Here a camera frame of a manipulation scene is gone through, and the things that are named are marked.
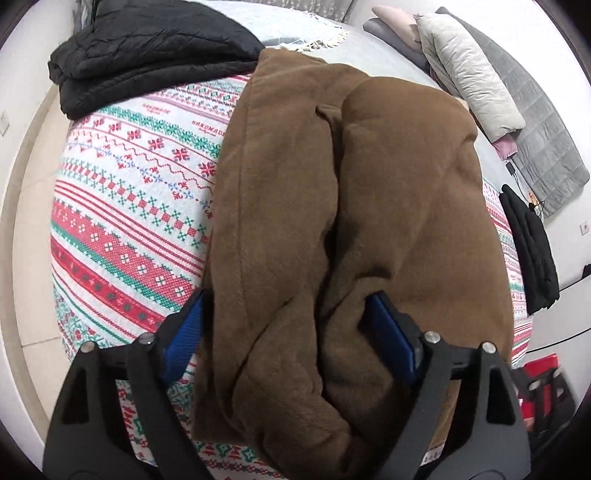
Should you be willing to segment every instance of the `patterned tablecloth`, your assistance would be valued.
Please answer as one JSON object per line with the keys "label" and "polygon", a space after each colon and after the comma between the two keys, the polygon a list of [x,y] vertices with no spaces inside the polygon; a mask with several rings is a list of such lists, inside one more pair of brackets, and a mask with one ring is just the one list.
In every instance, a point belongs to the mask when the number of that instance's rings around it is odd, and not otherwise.
{"label": "patterned tablecloth", "polygon": [[[155,331],[203,279],[220,146],[248,77],[165,89],[105,107],[70,129],[55,187],[51,253],[57,317],[71,359]],[[515,245],[498,194],[484,182],[515,310],[514,360],[531,334]],[[168,391],[190,431],[196,357]],[[154,463],[131,391],[119,398],[136,455]],[[195,442],[216,479],[281,478],[244,446]]]}

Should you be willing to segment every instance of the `black folded jacket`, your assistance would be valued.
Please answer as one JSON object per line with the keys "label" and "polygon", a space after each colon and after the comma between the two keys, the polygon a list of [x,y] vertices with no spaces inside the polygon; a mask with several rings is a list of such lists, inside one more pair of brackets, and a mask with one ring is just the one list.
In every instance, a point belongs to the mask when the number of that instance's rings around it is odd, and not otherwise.
{"label": "black folded jacket", "polygon": [[558,275],[542,221],[508,185],[499,195],[509,220],[525,288],[527,313],[549,308],[558,298]]}
{"label": "black folded jacket", "polygon": [[52,54],[50,79],[75,120],[120,100],[183,83],[252,72],[261,42],[205,5],[126,0]]}

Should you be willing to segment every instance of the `folded brown coat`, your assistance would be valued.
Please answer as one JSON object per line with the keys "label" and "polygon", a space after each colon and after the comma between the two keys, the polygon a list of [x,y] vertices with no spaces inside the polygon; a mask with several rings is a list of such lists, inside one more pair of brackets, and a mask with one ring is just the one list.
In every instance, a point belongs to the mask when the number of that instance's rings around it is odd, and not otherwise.
{"label": "folded brown coat", "polygon": [[195,438],[247,443],[291,480],[366,478],[409,402],[361,325],[379,290],[422,330],[508,358],[475,138],[446,93],[262,52],[220,155]]}

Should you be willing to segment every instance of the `wall outlet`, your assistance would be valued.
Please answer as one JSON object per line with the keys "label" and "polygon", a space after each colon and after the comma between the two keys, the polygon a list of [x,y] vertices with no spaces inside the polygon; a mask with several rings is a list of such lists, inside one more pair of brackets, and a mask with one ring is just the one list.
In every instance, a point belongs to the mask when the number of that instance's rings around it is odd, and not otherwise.
{"label": "wall outlet", "polygon": [[8,130],[8,127],[10,127],[10,120],[8,119],[6,110],[4,110],[2,113],[0,113],[0,135],[4,136]]}

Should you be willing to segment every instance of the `gray quilted cushion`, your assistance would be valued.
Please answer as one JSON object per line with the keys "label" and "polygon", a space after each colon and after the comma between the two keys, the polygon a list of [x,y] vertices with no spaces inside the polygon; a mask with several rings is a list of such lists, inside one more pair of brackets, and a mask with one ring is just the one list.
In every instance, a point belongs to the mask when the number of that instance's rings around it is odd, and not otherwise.
{"label": "gray quilted cushion", "polygon": [[538,199],[545,200],[544,215],[549,217],[589,181],[564,122],[540,85],[509,53],[445,7],[437,13],[451,15],[470,32],[513,97],[525,128],[511,134],[518,149],[511,160]]}

